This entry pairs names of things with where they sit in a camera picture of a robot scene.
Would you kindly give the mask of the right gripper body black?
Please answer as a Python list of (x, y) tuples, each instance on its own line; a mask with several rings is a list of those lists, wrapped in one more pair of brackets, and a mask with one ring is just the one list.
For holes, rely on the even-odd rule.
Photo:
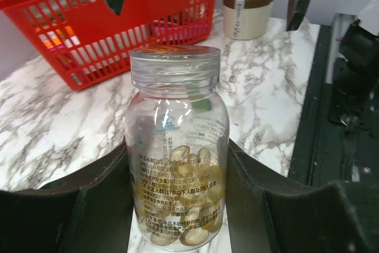
[(329, 120), (378, 134), (378, 0), (369, 0), (339, 39)]

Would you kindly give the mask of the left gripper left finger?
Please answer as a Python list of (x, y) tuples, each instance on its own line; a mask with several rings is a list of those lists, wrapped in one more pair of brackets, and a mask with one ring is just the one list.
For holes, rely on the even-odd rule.
[(121, 143), (38, 190), (1, 191), (1, 252), (127, 252), (132, 216)]

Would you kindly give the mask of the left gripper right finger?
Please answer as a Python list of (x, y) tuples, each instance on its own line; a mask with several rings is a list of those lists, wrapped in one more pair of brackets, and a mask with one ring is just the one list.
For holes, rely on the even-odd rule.
[(378, 184), (290, 180), (229, 143), (226, 209), (233, 252), (377, 252)]

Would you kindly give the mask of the clear pill bottle yellow capsules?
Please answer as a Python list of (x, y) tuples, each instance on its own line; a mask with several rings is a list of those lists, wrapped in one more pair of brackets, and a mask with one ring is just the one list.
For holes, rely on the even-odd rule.
[(221, 51), (155, 46), (130, 53), (137, 94), (125, 116), (125, 141), (137, 226), (152, 245), (197, 249), (224, 215), (229, 115), (217, 93)]

